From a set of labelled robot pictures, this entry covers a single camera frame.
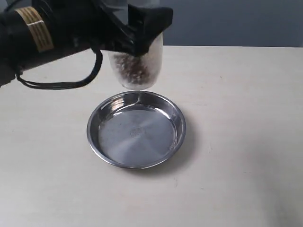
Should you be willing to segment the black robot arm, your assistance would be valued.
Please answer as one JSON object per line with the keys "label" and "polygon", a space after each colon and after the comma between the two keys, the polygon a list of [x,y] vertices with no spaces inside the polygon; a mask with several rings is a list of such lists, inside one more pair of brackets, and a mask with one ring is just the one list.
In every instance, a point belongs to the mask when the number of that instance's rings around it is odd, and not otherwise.
{"label": "black robot arm", "polygon": [[[128,21],[100,0],[33,0],[28,6],[13,4],[0,15],[0,83],[18,80],[39,90],[84,87],[100,71],[102,51],[146,54],[152,42],[173,20],[169,7],[128,5]],[[92,50],[96,61],[92,72],[75,82],[39,83],[22,79],[24,71],[55,60]]]}

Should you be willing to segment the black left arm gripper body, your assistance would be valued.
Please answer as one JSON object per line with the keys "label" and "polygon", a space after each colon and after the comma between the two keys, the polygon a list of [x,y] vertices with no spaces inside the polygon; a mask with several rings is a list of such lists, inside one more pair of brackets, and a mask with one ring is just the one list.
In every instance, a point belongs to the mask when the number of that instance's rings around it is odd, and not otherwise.
{"label": "black left arm gripper body", "polygon": [[50,33],[53,48],[34,56],[69,56],[91,47],[137,55],[137,47],[125,34],[130,29],[99,0],[35,0]]}

